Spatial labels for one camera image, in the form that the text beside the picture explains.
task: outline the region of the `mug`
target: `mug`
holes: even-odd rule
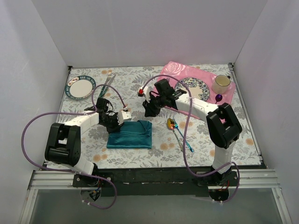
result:
[[[228,90],[230,85],[230,76],[219,75],[212,84],[212,90],[216,94],[223,94]]]

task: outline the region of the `decorative plate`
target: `decorative plate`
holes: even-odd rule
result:
[[[210,96],[209,87],[202,80],[198,78],[188,77],[188,78],[183,78],[180,81],[189,87],[192,97],[195,97],[203,101],[207,101],[207,99],[209,99]],[[186,90],[181,83],[177,83],[174,89]]]
[[[90,76],[77,76],[70,80],[65,86],[65,94],[74,100],[89,97],[95,88],[95,80]]]

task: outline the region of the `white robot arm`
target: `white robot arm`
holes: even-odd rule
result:
[[[190,97],[183,91],[174,91],[166,79],[155,83],[155,87],[160,94],[153,96],[150,90],[145,87],[138,90],[139,96],[144,96],[145,101],[142,104],[145,108],[145,116],[155,117],[159,114],[160,108],[164,106],[188,112],[190,108]],[[215,144],[215,157],[212,164],[213,169],[231,162],[235,141],[238,140],[242,127],[229,104],[216,105],[193,98],[191,114],[201,118],[207,123],[210,138]],[[220,175],[229,172],[230,165],[220,169]]]
[[[109,133],[118,131],[125,120],[131,120],[130,112],[124,110],[109,115],[108,104],[108,100],[99,98],[97,112],[75,117],[64,124],[52,124],[45,150],[46,160],[91,175],[96,165],[81,155],[81,135],[97,124],[106,126]]]

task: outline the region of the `table surface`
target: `table surface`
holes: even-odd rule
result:
[[[227,65],[192,65],[198,69],[212,72],[216,75],[230,75]],[[128,104],[132,114],[132,120],[140,119],[152,122],[152,149],[107,149],[108,133],[106,128],[100,125],[94,126],[81,136],[81,153],[89,161],[98,165],[99,168],[153,168],[153,167],[184,167],[183,154],[180,151],[177,139],[172,131],[167,129],[166,120],[175,118],[181,131],[184,130],[186,115],[169,109],[161,109],[160,114],[155,118],[144,117],[142,102],[144,98],[137,97],[138,88],[145,82],[158,75],[162,66],[153,67],[116,67],[116,68],[90,68],[72,69],[68,79],[76,76],[87,75],[94,78],[96,84],[104,83],[107,73],[112,71],[116,77],[112,86],[116,88],[125,104]],[[95,92],[97,97],[100,88]],[[122,104],[116,93],[109,89],[105,98],[113,104],[114,110],[122,109]],[[235,90],[232,103],[243,131],[236,142],[233,151],[232,161],[238,165],[260,165],[255,142],[246,119],[244,108],[241,104],[237,89]],[[63,96],[62,112],[82,112],[86,107],[92,106],[91,97],[75,101]],[[58,122],[63,123],[75,116],[60,115]],[[186,149],[186,156],[190,166],[211,166],[214,160],[214,144],[209,138],[208,128],[202,120],[190,118],[187,141],[193,147],[194,153]],[[49,168],[64,168],[61,165],[48,163]]]

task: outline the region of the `teal cloth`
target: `teal cloth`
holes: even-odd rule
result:
[[[120,132],[110,133],[107,148],[151,148],[152,123],[125,121]]]

